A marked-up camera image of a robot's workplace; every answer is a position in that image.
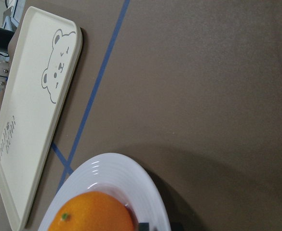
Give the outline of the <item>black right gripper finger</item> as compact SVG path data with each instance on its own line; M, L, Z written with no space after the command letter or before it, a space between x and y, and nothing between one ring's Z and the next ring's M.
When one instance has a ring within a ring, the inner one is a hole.
M149 223L148 222L138 223L138 231L149 231Z

